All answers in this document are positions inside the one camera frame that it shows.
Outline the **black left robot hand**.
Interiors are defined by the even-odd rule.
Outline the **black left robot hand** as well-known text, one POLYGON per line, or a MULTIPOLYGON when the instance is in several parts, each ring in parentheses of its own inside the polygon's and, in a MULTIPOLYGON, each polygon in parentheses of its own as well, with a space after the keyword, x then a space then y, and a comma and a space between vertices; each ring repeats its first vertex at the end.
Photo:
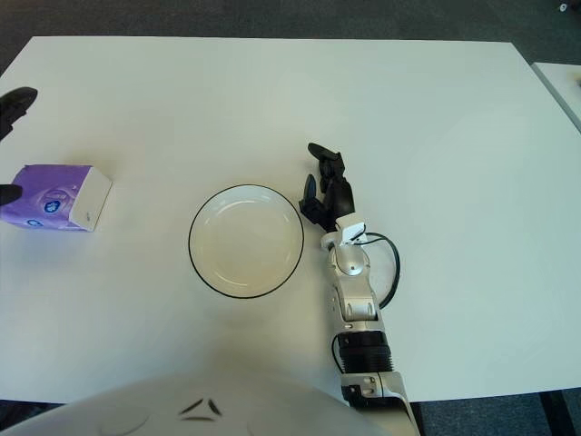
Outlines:
MULTIPOLYGON (((23 86, 1 96, 1 140, 4 140, 14 128, 14 123, 26 115, 38 96, 33 87, 23 86)), ((19 184, 1 185, 1 205, 8 205, 18 200, 23 194, 19 184)))

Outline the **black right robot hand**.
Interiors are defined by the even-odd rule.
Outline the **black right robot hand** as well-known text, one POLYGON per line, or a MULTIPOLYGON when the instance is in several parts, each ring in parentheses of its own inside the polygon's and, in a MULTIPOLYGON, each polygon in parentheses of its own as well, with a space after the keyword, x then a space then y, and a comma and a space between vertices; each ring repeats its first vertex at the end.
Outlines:
POLYGON ((315 143, 308 144, 308 151, 319 162, 323 200, 317 198, 315 177, 309 174, 303 198, 299 201, 300 212, 326 233, 332 233, 336 230, 335 224, 339 218, 355 212, 352 189, 344 176, 345 166, 340 153, 315 143))

